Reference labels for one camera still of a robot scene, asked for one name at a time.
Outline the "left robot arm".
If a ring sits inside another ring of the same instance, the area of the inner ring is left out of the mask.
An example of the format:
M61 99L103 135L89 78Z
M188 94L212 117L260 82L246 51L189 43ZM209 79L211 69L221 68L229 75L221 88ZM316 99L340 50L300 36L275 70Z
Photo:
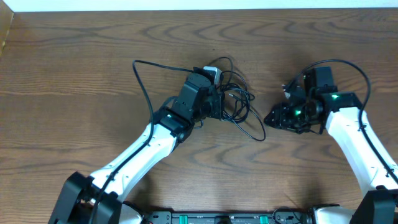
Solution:
M163 105L144 132L117 158L85 177L72 174L64 183L50 223L140 223L142 215L124 203L132 188L183 143L197 122L221 118L223 95L216 87L221 70L194 68L171 106Z

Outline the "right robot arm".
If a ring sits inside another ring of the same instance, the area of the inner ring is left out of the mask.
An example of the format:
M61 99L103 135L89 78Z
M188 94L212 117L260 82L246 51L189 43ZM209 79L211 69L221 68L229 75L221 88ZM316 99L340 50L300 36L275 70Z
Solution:
M343 151L363 199L356 210L314 206L302 223L397 223L397 164L373 131L364 103L353 92L338 91L330 67L308 69L303 80L303 87L284 86L287 101L274 105L264 123L297 134L319 125Z

